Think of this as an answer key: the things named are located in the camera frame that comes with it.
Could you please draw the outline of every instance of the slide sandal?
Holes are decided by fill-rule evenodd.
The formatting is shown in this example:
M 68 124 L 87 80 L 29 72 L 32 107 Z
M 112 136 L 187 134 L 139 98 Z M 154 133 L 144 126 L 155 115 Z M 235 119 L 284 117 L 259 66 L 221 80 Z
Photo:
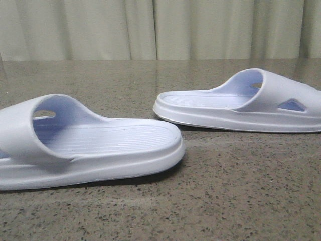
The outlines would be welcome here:
M 321 92 L 286 77 L 246 69 L 211 90 L 158 95 L 154 112 L 197 127 L 255 132 L 321 131 Z
M 49 116 L 34 117 L 39 111 Z M 105 118 L 62 94 L 0 110 L 0 133 L 0 190 L 149 175 L 185 151 L 174 124 Z

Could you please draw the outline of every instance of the curtain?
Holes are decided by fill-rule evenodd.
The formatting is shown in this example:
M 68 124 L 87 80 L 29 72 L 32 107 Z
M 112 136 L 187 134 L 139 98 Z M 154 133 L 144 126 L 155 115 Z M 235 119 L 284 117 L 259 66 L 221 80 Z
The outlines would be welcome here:
M 2 60 L 321 57 L 321 0 L 0 0 Z

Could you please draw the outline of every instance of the countertop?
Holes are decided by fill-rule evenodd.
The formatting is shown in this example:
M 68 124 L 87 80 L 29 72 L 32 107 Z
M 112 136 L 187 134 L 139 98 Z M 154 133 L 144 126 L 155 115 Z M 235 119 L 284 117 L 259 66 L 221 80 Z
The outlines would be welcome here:
M 110 118 L 158 119 L 156 96 L 263 68 L 321 90 L 321 59 L 0 63 L 0 108 L 49 93 Z M 0 192 L 0 240 L 320 240 L 321 134 L 179 126 L 159 174 Z

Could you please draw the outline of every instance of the ribbed footbed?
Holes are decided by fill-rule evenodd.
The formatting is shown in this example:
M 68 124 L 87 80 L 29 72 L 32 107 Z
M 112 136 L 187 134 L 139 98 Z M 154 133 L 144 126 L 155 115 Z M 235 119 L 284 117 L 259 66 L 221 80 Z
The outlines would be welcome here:
M 248 102 L 252 95 L 204 94 L 204 95 L 168 95 L 166 103 L 186 107 L 236 108 Z
M 101 154 L 118 151 L 140 151 L 159 148 L 173 140 L 173 134 L 163 127 L 134 126 L 35 127 L 39 140 L 61 154 Z

